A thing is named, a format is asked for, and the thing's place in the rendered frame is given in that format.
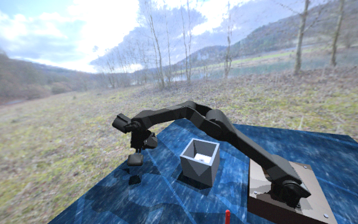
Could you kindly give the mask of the red peg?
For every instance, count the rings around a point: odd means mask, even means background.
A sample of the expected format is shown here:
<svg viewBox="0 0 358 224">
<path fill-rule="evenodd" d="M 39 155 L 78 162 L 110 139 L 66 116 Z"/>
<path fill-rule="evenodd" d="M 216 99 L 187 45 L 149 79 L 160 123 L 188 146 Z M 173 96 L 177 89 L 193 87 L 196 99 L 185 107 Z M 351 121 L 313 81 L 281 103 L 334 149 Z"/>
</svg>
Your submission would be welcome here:
<svg viewBox="0 0 358 224">
<path fill-rule="evenodd" d="M 230 211 L 226 210 L 226 221 L 225 224 L 230 224 Z"/>
</svg>

